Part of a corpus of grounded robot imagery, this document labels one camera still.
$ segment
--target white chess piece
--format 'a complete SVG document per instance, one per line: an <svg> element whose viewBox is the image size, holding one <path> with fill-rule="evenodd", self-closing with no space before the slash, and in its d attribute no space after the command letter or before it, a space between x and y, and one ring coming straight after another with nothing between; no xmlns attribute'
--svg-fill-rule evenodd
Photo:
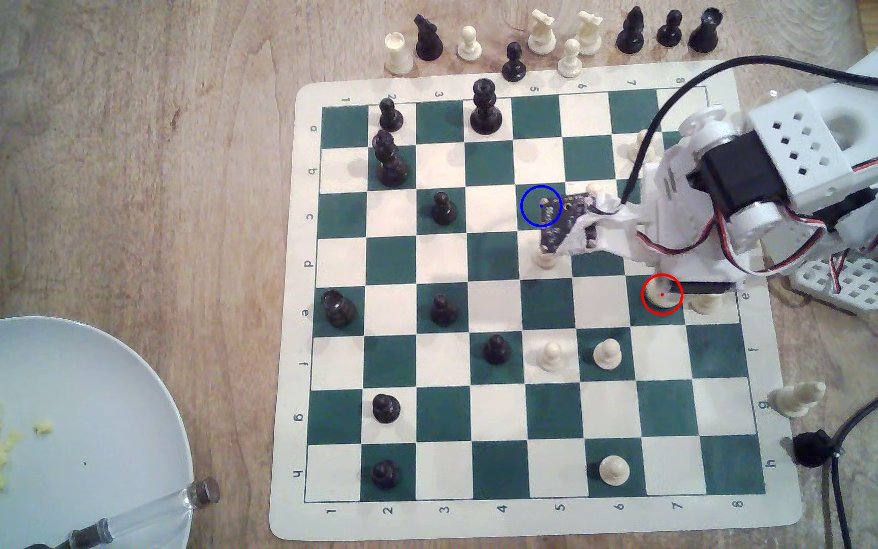
<svg viewBox="0 0 878 549"><path fill-rule="evenodd" d="M469 60L473 62L480 58L483 55L483 48L480 46L480 43L476 41L476 29L472 26L465 26L462 28L462 42L459 42L459 46L457 47L457 53L462 60Z"/></svg>
<svg viewBox="0 0 878 549"><path fill-rule="evenodd" d="M554 51L557 38L554 37L554 18L543 13L541 10L530 12L530 36L527 38L527 47L538 55L547 55Z"/></svg>
<svg viewBox="0 0 878 549"><path fill-rule="evenodd" d="M581 19L581 28L578 29L576 38L581 46L580 55L593 56L602 47L602 33L598 30L602 18L585 10L581 10L578 17Z"/></svg>
<svg viewBox="0 0 878 549"><path fill-rule="evenodd" d="M580 47L575 38L569 38L564 43L564 56L558 61L558 72L561 76L574 78L581 72L581 59L578 58Z"/></svg>
<svg viewBox="0 0 878 549"><path fill-rule="evenodd" d="M384 59L384 68L388 69L388 72L402 76L412 70L412 52L405 47L405 36L401 32L385 34L384 47L388 51Z"/></svg>
<svg viewBox="0 0 878 549"><path fill-rule="evenodd" d="M595 346L592 353L598 368L611 370L618 367L621 363L621 345L614 339L606 339Z"/></svg>
<svg viewBox="0 0 878 549"><path fill-rule="evenodd" d="M618 455L610 455L598 464L598 476L610 486L625 484L628 480L628 462Z"/></svg>
<svg viewBox="0 0 878 549"><path fill-rule="evenodd" d="M777 413L784 417L801 417L819 403L825 395L825 384L821 381L804 381L775 389L771 394L772 404Z"/></svg>

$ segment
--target black cable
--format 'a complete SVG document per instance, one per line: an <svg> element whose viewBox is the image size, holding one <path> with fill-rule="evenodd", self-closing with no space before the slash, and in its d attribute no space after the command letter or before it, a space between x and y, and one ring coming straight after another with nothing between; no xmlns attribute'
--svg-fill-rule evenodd
<svg viewBox="0 0 878 549"><path fill-rule="evenodd" d="M775 65L787 69L796 69L801 70L802 72L817 74L818 76L824 76L826 78L833 78L846 84L854 84L858 86L872 86L874 88L878 88L878 78L876 77L864 76L862 74L852 74L851 72L845 72L842 70L820 67L818 65L812 65L810 63L805 63L802 60L788 57L740 56L728 59L719 65L715 65L710 69L702 71L700 74L694 76L689 82L680 86L680 89L676 90L676 93L674 93L672 96L669 97L668 100L666 100L666 103L652 118L652 123L649 124L649 129L646 130L646 137L642 140L642 143L639 144L639 155L635 157L635 163L632 164L632 173L629 174L628 181L625 182L625 189L622 190L622 204L628 202L629 195L631 195L632 191L635 190L636 184L639 181L639 172L642 171L642 165L646 158L646 150L649 150L649 145L650 143L652 143L652 136L655 134L655 130L660 127L660 123L663 122L663 118L665 117L666 112L668 112L669 109L672 108L672 106L676 105L676 102L678 102L680 98L682 98L687 92L689 92L689 90L696 88L697 85L700 84L703 80L706 80L707 78L713 76L718 72L723 72L727 69L733 69L734 67L742 67L745 65Z"/></svg>

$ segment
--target chessboard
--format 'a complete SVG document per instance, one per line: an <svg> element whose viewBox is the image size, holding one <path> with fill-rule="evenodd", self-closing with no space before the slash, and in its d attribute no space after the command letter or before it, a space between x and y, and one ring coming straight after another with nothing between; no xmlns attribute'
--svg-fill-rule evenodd
<svg viewBox="0 0 878 549"><path fill-rule="evenodd" d="M538 267L539 202L600 182L620 192L631 146L660 105L713 62L310 84L297 97L270 526L286 539L361 540L771 527L794 523L798 478L768 405L780 387L763 280L711 315L654 314L646 265L596 252ZM473 82L491 78L504 123L469 123ZM375 177L379 101L411 174ZM738 111L731 73L666 116L655 152L712 104ZM435 193L457 206L430 215ZM355 305L335 327L322 295ZM434 296L458 306L449 325ZM483 359L492 334L506 363ZM592 350L620 343L611 370ZM562 368L536 364L560 344ZM378 393L398 418L372 415ZM598 464L617 455L628 480ZM372 466L391 460L390 490Z"/></svg>

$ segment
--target green square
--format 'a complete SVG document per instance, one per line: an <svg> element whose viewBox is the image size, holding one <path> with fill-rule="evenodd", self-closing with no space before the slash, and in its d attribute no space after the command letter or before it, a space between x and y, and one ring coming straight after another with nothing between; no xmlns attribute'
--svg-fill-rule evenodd
<svg viewBox="0 0 878 549"><path fill-rule="evenodd" d="M525 330L575 327L571 279L520 281L520 306Z"/></svg>
<svg viewBox="0 0 878 549"><path fill-rule="evenodd" d="M614 339L621 346L622 362L607 370L595 363L595 346ZM635 379L632 333L629 328L581 328L578 330L578 368L581 381L629 381Z"/></svg>
<svg viewBox="0 0 878 549"><path fill-rule="evenodd" d="M466 235L470 281L513 281L520 277L516 232L470 232Z"/></svg>
<svg viewBox="0 0 878 549"><path fill-rule="evenodd" d="M398 156L409 165L409 178L397 187L386 187L378 179L378 168L382 165L374 157L374 149L368 148L368 191L388 191L389 189L414 189L416 187L416 146L404 144L398 147Z"/></svg>
<svg viewBox="0 0 878 549"><path fill-rule="evenodd" d="M614 134L636 134L639 130L645 130L659 110L660 101L655 96L655 90L609 92L609 113Z"/></svg>
<svg viewBox="0 0 878 549"><path fill-rule="evenodd" d="M564 173L568 181L615 179L612 136L564 138Z"/></svg>
<svg viewBox="0 0 878 549"><path fill-rule="evenodd" d="M357 313L351 323L341 328L335 328L327 321L321 298L324 292L335 289L354 303ZM339 335L363 335L365 333L365 288L353 286L349 288L314 288L314 307L311 310L314 322L314 337L333 337Z"/></svg>
<svg viewBox="0 0 878 549"><path fill-rule="evenodd" d="M416 105L416 143L462 141L462 101L434 101Z"/></svg>
<svg viewBox="0 0 878 549"><path fill-rule="evenodd" d="M442 294L459 307L456 320L448 326L440 326L432 321L432 300ZM416 324L417 333L468 332L469 331L469 293L466 282L440 282L416 286Z"/></svg>
<svg viewBox="0 0 878 549"><path fill-rule="evenodd" d="M473 499L527 499L527 441L473 443Z"/></svg>
<svg viewBox="0 0 878 549"><path fill-rule="evenodd" d="M598 475L598 464L610 455L619 455L628 463L629 476L624 484L609 485ZM588 497L646 495L642 439L585 439L584 457L585 463L588 464Z"/></svg>
<svg viewBox="0 0 878 549"><path fill-rule="evenodd" d="M368 146L368 106L325 106L320 124L321 148Z"/></svg>
<svg viewBox="0 0 878 549"><path fill-rule="evenodd" d="M524 383L524 346L520 332L495 332L510 344L510 357L503 364L483 358L483 345L494 332L469 334L469 381L473 385Z"/></svg>
<svg viewBox="0 0 878 549"><path fill-rule="evenodd" d="M416 336L365 337L365 387L415 387Z"/></svg>
<svg viewBox="0 0 878 549"><path fill-rule="evenodd" d="M472 432L469 387L420 387L416 420L420 443L468 441Z"/></svg>
<svg viewBox="0 0 878 549"><path fill-rule="evenodd" d="M317 199L317 237L364 236L367 210L367 193L321 194Z"/></svg>
<svg viewBox="0 0 878 549"><path fill-rule="evenodd" d="M545 189L545 187L554 189L557 195L549 189ZM517 203L521 206L517 208L517 231L540 230L541 228L536 227L534 223L540 224L542 222L541 210L543 206L541 206L541 199L554 198L556 200L558 196L561 196L563 199L565 196L565 185L562 182L554 182L551 185L518 185L515 187L515 192L517 193Z"/></svg>
<svg viewBox="0 0 878 549"><path fill-rule="evenodd" d="M652 305L652 302L647 299L646 303L649 304L649 308L655 311L655 313L651 313L642 304L642 286L646 283L648 278L649 277L646 277L644 274L640 277L625 277L625 291L628 292L629 323L633 326L682 324L684 322L682 306L678 307L672 315L656 315L655 313L667 313L672 311L672 308L663 309L662 307L657 307Z"/></svg>
<svg viewBox="0 0 878 549"><path fill-rule="evenodd" d="M457 216L448 225L439 225L432 218L432 206L435 195L440 191L449 194L449 200L456 206ZM419 189L416 191L416 233L417 234L448 234L450 232L466 232L466 189Z"/></svg>
<svg viewBox="0 0 878 549"><path fill-rule="evenodd" d="M510 100L513 139L561 136L558 96L534 96Z"/></svg>
<svg viewBox="0 0 878 549"><path fill-rule="evenodd" d="M700 437L706 493L764 493L761 448L756 435Z"/></svg>
<svg viewBox="0 0 878 549"><path fill-rule="evenodd" d="M740 324L687 326L686 336L693 378L747 377Z"/></svg>
<svg viewBox="0 0 878 549"><path fill-rule="evenodd" d="M368 238L365 283L413 284L416 281L416 238Z"/></svg>
<svg viewBox="0 0 878 549"><path fill-rule="evenodd" d="M361 443L361 390L311 391L308 444Z"/></svg>
<svg viewBox="0 0 878 549"><path fill-rule="evenodd" d="M402 470L402 478L391 490L382 490L372 481L372 467L390 459ZM361 501L414 501L416 499L416 445L361 445Z"/></svg>
<svg viewBox="0 0 878 549"><path fill-rule="evenodd" d="M527 386L528 439L580 439L582 436L578 383Z"/></svg>
<svg viewBox="0 0 878 549"><path fill-rule="evenodd" d="M635 389L639 394L643 437L682 437L698 433L693 381L636 381Z"/></svg>
<svg viewBox="0 0 878 549"><path fill-rule="evenodd" d="M513 142L491 141L465 145L466 184L513 185Z"/></svg>

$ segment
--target wood grain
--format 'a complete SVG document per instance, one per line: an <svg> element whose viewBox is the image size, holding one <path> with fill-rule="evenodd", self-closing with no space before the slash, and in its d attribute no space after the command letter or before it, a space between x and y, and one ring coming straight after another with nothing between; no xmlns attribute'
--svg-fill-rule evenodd
<svg viewBox="0 0 878 549"><path fill-rule="evenodd" d="M607 3L612 41L632 2ZM847 0L719 2L712 58L772 53L846 68L864 54ZM446 53L413 75L498 69L525 36L532 2L320 3L0 1L0 318L74 318L147 358L185 419L196 475L215 475L223 501L195 520L192 547L330 547L269 531L272 425L288 222L294 100L315 81L384 77L387 31L414 36L421 12ZM537 5L576 28L573 1ZM705 6L645 4L649 31L669 8L684 29ZM485 56L455 58L473 24ZM525 53L529 69L560 56ZM586 64L695 58L653 40L637 56L612 48ZM811 87L782 69L740 69L741 99ZM878 393L878 313L857 318L772 280L788 382L824 379L829 395L795 429L834 430ZM857 546L878 546L878 412L851 435L844 493ZM800 471L805 516L756 530L433 540L427 547L790 547L838 545L819 495ZM407 543L347 543L398 549Z"/></svg>

